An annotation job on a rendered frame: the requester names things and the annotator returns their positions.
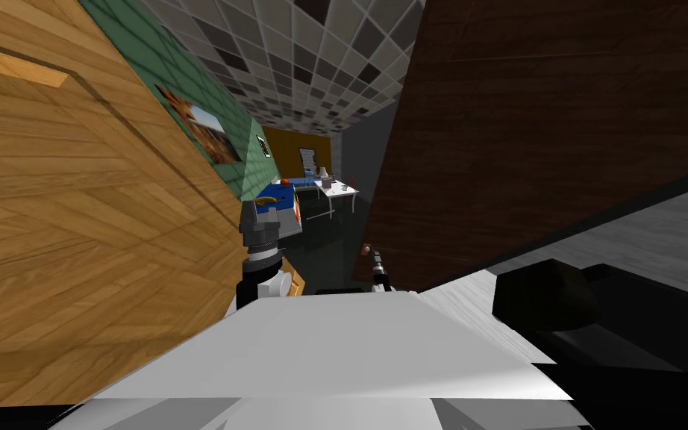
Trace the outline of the large landscape wall picture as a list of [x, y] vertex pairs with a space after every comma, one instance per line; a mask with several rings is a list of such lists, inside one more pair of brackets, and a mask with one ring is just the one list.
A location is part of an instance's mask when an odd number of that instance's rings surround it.
[[158, 85], [155, 87], [194, 137], [211, 164], [241, 161], [237, 150], [232, 146], [224, 128], [214, 115]]

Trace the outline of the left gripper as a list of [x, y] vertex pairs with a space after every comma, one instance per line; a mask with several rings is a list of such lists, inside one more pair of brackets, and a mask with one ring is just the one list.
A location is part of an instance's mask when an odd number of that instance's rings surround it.
[[277, 209], [271, 207], [266, 213], [257, 212], [254, 201], [242, 203], [240, 212], [239, 233], [243, 235], [244, 245], [266, 245], [277, 243], [280, 222]]

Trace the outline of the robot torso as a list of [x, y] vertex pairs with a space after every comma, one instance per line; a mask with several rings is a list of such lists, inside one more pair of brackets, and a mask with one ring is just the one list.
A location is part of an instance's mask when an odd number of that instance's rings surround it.
[[259, 299], [71, 407], [49, 430], [579, 430], [491, 313], [495, 276]]

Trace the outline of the blue furniture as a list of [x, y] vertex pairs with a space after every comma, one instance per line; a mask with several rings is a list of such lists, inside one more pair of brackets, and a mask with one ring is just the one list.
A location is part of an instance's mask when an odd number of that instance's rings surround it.
[[280, 201], [277, 204], [278, 221], [280, 222], [279, 237], [285, 238], [303, 232], [301, 224], [301, 207], [294, 186], [287, 187], [277, 183], [269, 184], [255, 198], [273, 196]]

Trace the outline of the white table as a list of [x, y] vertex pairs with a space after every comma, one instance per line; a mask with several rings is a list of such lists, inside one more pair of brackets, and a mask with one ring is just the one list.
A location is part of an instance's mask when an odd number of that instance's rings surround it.
[[324, 175], [322, 177], [315, 177], [313, 182], [318, 191], [318, 195], [323, 195], [328, 201], [328, 211], [320, 215], [312, 216], [312, 218], [317, 218], [320, 216], [328, 215], [330, 219], [333, 219], [333, 214], [335, 209], [333, 208], [333, 200], [335, 198], [349, 198], [351, 205], [351, 212], [355, 212], [355, 200], [358, 190], [344, 182], [334, 179], [332, 175]]

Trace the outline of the light wooden door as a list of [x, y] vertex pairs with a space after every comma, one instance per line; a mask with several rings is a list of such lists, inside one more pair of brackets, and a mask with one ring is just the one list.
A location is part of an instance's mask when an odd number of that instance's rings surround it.
[[239, 212], [78, 0], [0, 0], [0, 407], [82, 402], [223, 318]]

